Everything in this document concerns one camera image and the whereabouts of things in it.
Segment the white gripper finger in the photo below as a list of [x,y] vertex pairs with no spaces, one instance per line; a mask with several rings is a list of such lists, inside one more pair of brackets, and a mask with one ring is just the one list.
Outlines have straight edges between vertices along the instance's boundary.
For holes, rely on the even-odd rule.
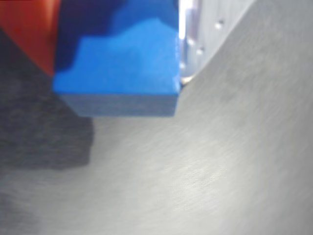
[[217,53],[253,0],[179,0],[180,82],[189,83]]

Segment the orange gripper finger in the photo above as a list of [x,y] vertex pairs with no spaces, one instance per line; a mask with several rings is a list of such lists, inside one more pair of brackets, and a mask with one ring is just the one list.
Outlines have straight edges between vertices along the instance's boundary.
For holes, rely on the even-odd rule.
[[2,0],[0,28],[48,75],[54,59],[61,0]]

